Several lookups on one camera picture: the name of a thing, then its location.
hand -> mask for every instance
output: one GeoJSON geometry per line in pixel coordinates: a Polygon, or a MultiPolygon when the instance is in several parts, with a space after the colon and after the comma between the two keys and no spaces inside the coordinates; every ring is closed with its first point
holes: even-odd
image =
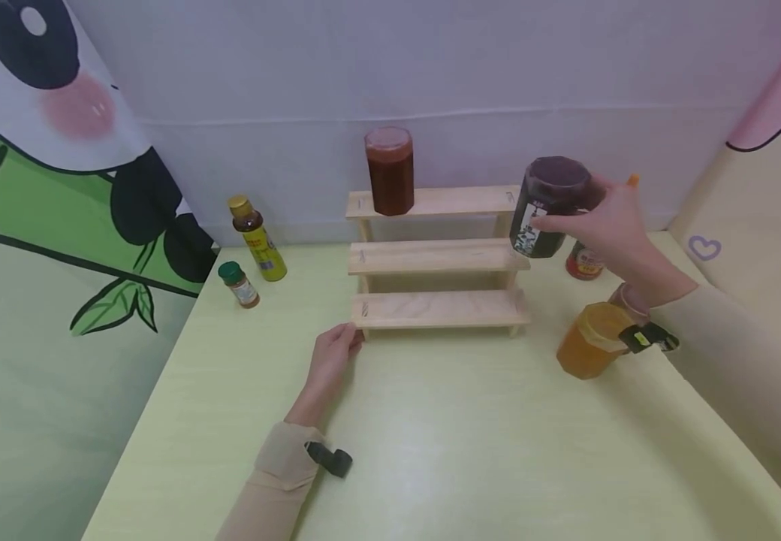
{"type": "Polygon", "coordinates": [[[696,289],[697,283],[675,268],[646,236],[636,187],[599,177],[592,178],[592,187],[588,213],[540,216],[532,218],[532,227],[577,238],[608,269],[634,286],[649,307],[675,301],[696,289]]]}
{"type": "Polygon", "coordinates": [[[309,375],[285,422],[318,427],[327,406],[342,387],[345,370],[363,346],[363,332],[353,323],[336,325],[315,338],[309,375]]]}

gold cap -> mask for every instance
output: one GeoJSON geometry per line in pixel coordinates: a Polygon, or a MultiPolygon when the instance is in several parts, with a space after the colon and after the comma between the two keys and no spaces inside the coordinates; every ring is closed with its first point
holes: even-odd
{"type": "Polygon", "coordinates": [[[254,209],[246,195],[234,195],[232,198],[229,198],[229,210],[233,217],[239,218],[248,215],[254,209]]]}

white backdrop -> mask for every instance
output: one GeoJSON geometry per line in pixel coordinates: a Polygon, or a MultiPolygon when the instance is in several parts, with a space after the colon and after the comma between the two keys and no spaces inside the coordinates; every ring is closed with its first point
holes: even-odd
{"type": "Polygon", "coordinates": [[[198,221],[241,244],[350,238],[363,133],[407,127],[415,185],[519,183],[566,154],[642,177],[662,228],[781,62],[781,0],[68,0],[198,221]]]}

wooden spice rack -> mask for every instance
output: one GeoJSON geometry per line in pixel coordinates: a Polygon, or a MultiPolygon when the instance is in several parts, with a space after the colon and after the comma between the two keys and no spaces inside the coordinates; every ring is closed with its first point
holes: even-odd
{"type": "Polygon", "coordinates": [[[415,205],[404,216],[495,215],[493,238],[404,240],[376,243],[372,220],[388,220],[372,207],[371,192],[350,192],[345,218],[357,222],[360,242],[348,255],[348,273],[358,277],[351,320],[372,329],[509,327],[511,336],[529,323],[523,292],[515,285],[529,260],[508,240],[518,186],[415,189],[415,205]],[[374,292],[379,276],[409,274],[498,274],[500,289],[374,292]]]}

yellow bottle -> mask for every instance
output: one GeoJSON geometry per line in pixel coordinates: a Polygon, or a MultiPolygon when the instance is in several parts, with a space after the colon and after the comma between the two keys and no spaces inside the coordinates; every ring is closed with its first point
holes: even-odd
{"type": "Polygon", "coordinates": [[[282,280],[288,268],[264,229],[264,217],[261,217],[261,213],[254,209],[244,195],[235,195],[228,203],[233,216],[231,224],[246,240],[261,276],[270,283],[282,280]]]}

